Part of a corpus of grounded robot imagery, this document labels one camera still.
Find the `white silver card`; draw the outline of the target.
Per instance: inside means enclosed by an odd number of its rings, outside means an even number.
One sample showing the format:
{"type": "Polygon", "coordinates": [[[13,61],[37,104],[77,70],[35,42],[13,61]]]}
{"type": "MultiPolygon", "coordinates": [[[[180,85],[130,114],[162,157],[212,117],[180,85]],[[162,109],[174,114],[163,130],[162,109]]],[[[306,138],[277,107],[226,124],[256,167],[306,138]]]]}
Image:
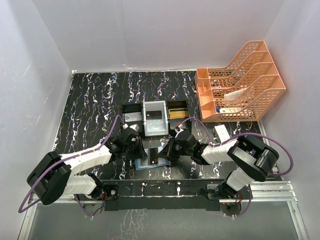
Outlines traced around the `white silver card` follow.
{"type": "Polygon", "coordinates": [[[142,120],[141,112],[129,112],[124,114],[125,122],[137,122],[142,120]]]}

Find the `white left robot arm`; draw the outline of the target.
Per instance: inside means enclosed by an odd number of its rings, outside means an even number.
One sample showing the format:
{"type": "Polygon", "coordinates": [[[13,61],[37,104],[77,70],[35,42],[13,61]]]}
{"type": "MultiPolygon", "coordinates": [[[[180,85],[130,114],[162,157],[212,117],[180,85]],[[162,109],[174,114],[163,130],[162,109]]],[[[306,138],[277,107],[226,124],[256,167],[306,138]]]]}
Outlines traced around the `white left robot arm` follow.
{"type": "Polygon", "coordinates": [[[111,136],[104,145],[73,154],[47,153],[26,182],[44,205],[54,203],[61,196],[85,195],[97,200],[103,196],[103,183],[93,173],[80,173],[95,166],[103,166],[126,158],[136,160],[146,157],[139,135],[139,126],[125,126],[117,136],[111,136]]]}

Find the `black left card tray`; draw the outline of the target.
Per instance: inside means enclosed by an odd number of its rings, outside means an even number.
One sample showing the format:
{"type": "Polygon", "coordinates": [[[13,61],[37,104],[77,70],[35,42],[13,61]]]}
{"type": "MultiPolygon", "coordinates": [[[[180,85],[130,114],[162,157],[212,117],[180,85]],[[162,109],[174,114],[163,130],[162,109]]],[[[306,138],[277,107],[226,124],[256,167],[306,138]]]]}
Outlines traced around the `black left card tray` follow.
{"type": "Polygon", "coordinates": [[[122,119],[130,127],[131,125],[138,126],[138,132],[143,131],[143,106],[141,103],[123,104],[122,119]]]}

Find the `gold card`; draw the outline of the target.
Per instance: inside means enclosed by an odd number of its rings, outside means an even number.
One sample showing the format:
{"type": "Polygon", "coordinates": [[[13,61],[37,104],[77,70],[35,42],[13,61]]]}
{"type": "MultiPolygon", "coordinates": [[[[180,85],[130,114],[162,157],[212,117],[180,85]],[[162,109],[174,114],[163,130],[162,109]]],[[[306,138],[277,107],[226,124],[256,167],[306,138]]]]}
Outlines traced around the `gold card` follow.
{"type": "Polygon", "coordinates": [[[187,108],[171,108],[168,110],[170,119],[188,118],[189,113],[187,108]]]}

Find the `black card tray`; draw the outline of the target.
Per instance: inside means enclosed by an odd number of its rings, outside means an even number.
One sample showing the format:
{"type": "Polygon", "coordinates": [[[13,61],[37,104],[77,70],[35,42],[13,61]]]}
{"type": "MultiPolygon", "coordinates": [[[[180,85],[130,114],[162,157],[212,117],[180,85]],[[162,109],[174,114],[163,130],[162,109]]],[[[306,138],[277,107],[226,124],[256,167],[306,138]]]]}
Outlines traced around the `black card tray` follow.
{"type": "Polygon", "coordinates": [[[122,119],[130,127],[131,125],[138,126],[138,132],[143,131],[143,106],[141,103],[123,104],[122,119]]]}
{"type": "Polygon", "coordinates": [[[185,99],[168,100],[166,101],[166,108],[168,113],[168,132],[170,135],[173,135],[176,133],[176,127],[190,117],[190,106],[185,99]]]}

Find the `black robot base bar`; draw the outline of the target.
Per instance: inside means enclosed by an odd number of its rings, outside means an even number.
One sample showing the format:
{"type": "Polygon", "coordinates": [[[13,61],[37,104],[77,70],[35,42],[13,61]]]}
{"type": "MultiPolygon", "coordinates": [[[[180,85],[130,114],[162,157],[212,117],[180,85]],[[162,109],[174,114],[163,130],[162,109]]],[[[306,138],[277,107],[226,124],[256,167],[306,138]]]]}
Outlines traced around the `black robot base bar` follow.
{"type": "Polygon", "coordinates": [[[219,211],[224,203],[231,205],[252,199],[246,187],[233,197],[214,194],[214,190],[223,183],[222,180],[215,179],[103,180],[102,183],[102,193],[92,200],[101,204],[105,211],[219,211]]]}

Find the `white bottle in organizer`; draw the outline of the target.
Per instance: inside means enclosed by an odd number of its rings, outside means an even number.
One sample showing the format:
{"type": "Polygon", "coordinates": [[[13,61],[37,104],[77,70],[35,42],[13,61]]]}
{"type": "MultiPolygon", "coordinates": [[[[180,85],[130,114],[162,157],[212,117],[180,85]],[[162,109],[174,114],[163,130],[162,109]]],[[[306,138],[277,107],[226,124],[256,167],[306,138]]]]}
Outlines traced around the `white bottle in organizer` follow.
{"type": "Polygon", "coordinates": [[[225,107],[225,108],[217,108],[216,112],[228,114],[228,113],[237,113],[241,110],[242,110],[241,107],[225,107]]]}

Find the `blue card holder wallet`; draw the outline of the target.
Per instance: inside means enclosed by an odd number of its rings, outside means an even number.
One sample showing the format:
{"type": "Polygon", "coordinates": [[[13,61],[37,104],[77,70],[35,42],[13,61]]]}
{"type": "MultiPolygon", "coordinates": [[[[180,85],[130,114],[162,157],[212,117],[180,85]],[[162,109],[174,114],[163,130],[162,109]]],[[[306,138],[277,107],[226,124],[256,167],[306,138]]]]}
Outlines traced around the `blue card holder wallet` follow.
{"type": "Polygon", "coordinates": [[[137,171],[153,169],[158,167],[164,167],[169,164],[169,161],[165,158],[157,158],[154,163],[151,162],[150,157],[139,158],[135,160],[135,169],[137,171]]]}

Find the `white middle card tray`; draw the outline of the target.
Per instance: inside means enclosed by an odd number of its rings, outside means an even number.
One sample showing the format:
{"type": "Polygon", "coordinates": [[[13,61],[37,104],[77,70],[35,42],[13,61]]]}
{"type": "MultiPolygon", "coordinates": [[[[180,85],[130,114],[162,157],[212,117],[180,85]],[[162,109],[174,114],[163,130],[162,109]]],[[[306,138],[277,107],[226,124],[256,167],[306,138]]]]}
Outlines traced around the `white middle card tray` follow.
{"type": "Polygon", "coordinates": [[[168,135],[169,123],[166,101],[144,101],[142,103],[142,113],[146,137],[168,135]]]}

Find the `aluminium frame rail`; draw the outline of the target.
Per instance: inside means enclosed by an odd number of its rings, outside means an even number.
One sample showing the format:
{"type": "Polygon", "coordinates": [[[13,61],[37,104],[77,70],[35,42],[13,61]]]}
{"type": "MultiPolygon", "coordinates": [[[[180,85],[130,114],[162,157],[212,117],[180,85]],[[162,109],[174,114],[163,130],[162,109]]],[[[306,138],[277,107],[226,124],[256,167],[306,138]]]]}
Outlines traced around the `aluminium frame rail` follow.
{"type": "MultiPolygon", "coordinates": [[[[237,137],[249,135],[254,136],[260,141],[264,142],[266,144],[266,140],[268,137],[266,135],[262,135],[259,133],[253,133],[253,132],[244,132],[238,135],[235,135],[228,140],[217,144],[224,144],[227,143],[237,137]]],[[[297,204],[297,198],[293,189],[292,184],[289,181],[279,180],[279,177],[281,176],[281,173],[274,172],[273,169],[271,170],[271,173],[267,177],[266,181],[259,182],[254,181],[251,184],[245,186],[249,193],[252,196],[252,199],[245,200],[244,203],[247,205],[250,205],[252,201],[256,202],[268,202],[268,201],[278,201],[278,202],[287,202],[291,218],[296,230],[297,237],[300,240],[306,240],[308,238],[308,234],[306,232],[302,217],[300,215],[298,204],[297,204]]],[[[72,197],[75,201],[79,199],[79,195],[62,195],[61,197],[72,197]]],[[[94,202],[91,198],[88,198],[86,195],[84,202],[89,204],[94,202]]],[[[38,204],[43,204],[41,200],[38,198],[38,196],[34,193],[34,187],[31,187],[30,191],[27,193],[25,199],[22,201],[18,211],[20,213],[27,212],[28,210],[35,210],[36,206],[38,204]]]]}

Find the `orange plastic file organizer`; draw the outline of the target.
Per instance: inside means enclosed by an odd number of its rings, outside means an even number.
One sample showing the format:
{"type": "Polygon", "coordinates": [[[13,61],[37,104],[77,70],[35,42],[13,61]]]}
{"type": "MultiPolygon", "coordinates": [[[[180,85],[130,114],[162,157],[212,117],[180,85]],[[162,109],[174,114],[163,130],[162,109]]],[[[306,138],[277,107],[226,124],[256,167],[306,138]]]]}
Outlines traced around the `orange plastic file organizer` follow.
{"type": "Polygon", "coordinates": [[[246,42],[227,66],[197,68],[195,86],[205,123],[260,121],[286,90],[264,40],[246,42]],[[224,94],[243,88],[236,99],[224,100],[224,94]],[[218,113],[221,108],[242,110],[218,113]]]}

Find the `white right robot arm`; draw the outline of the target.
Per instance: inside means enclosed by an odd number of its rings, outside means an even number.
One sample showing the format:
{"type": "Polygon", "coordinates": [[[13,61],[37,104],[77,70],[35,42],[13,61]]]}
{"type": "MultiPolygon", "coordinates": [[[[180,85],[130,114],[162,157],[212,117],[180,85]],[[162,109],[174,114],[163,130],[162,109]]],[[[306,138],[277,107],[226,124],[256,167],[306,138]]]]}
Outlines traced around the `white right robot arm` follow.
{"type": "Polygon", "coordinates": [[[213,165],[217,162],[234,162],[237,169],[214,189],[207,192],[223,198],[233,199],[241,189],[252,182],[267,180],[279,154],[272,147],[253,135],[242,135],[226,143],[201,143],[188,130],[180,130],[169,139],[157,154],[159,158],[177,160],[189,156],[199,165],[213,165]]]}

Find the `black right card tray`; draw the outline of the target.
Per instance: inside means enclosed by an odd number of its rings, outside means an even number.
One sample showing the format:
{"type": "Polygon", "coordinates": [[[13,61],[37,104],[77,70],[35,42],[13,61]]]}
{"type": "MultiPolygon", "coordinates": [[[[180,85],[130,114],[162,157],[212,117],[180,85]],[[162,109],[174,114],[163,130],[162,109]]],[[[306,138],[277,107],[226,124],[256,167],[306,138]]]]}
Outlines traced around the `black right card tray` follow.
{"type": "Polygon", "coordinates": [[[168,100],[166,101],[166,108],[168,113],[168,132],[170,135],[173,135],[176,133],[176,127],[190,117],[190,106],[185,99],[168,100]]]}

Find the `black card from holder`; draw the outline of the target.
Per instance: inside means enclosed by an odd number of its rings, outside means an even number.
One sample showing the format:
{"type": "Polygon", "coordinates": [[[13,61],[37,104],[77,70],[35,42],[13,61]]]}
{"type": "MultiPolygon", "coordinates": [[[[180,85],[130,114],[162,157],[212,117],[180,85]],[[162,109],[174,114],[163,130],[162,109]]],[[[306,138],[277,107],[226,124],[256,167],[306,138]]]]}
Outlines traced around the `black card from holder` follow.
{"type": "Polygon", "coordinates": [[[157,165],[159,163],[158,150],[157,147],[148,149],[148,161],[150,165],[157,165]]]}

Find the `white paper in organizer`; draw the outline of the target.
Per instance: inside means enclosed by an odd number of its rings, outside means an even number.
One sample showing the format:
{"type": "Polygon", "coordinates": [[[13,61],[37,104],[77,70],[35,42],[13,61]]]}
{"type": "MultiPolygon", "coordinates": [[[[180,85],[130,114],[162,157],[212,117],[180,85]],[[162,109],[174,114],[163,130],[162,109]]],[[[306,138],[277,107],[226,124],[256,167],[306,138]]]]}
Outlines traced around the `white paper in organizer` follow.
{"type": "Polygon", "coordinates": [[[238,98],[246,90],[247,90],[247,87],[230,92],[230,93],[226,93],[226,94],[224,94],[223,99],[224,100],[234,100],[234,99],[238,98]]]}

